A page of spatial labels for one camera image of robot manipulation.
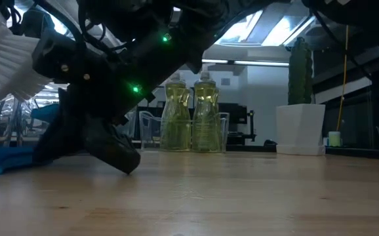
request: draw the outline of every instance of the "black machine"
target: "black machine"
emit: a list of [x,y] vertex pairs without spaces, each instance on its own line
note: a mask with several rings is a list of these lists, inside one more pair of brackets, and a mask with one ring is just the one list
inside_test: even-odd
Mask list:
[[[10,8],[13,2],[0,0],[0,9],[4,4]],[[58,118],[36,147],[35,160],[56,159],[86,149],[130,173],[138,166],[140,156],[112,125],[127,122],[124,114],[139,101],[152,101],[151,91],[182,65],[198,73],[203,52],[234,23],[271,3],[290,0],[77,0],[80,30],[45,0],[35,2],[74,36],[72,40],[44,31],[32,55],[36,72],[54,78],[56,83],[70,84],[67,91],[60,91]],[[323,26],[318,11],[341,24],[379,35],[379,1],[351,0],[347,5],[336,0],[303,2]],[[172,26],[173,7],[180,8],[182,15]],[[125,44],[110,49],[87,33],[99,24]],[[103,53],[88,49],[86,43]]]

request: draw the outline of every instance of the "green plant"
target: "green plant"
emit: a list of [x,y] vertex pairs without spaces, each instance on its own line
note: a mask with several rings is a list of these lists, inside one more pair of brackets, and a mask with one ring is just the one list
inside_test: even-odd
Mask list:
[[301,37],[297,38],[289,60],[289,105],[312,102],[312,53]]

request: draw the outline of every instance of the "desk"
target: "desk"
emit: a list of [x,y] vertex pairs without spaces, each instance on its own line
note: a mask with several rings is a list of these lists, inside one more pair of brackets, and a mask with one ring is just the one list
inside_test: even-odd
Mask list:
[[0,236],[379,236],[379,160],[144,152],[0,176]]

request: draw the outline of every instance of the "white pot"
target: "white pot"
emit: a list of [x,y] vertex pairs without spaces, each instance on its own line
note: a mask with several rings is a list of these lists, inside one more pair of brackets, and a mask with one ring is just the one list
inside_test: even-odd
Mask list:
[[322,125],[325,105],[296,104],[277,107],[277,153],[324,155]]

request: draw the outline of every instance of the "dish soap bottle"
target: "dish soap bottle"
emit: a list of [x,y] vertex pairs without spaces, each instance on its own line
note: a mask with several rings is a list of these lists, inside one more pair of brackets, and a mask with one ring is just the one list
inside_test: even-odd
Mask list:
[[165,85],[166,104],[161,119],[162,150],[189,151],[191,148],[190,90],[180,78],[179,73],[174,73]]
[[192,150],[218,152],[221,150],[218,89],[210,78],[207,65],[203,66],[200,80],[195,82],[195,111],[193,116]]

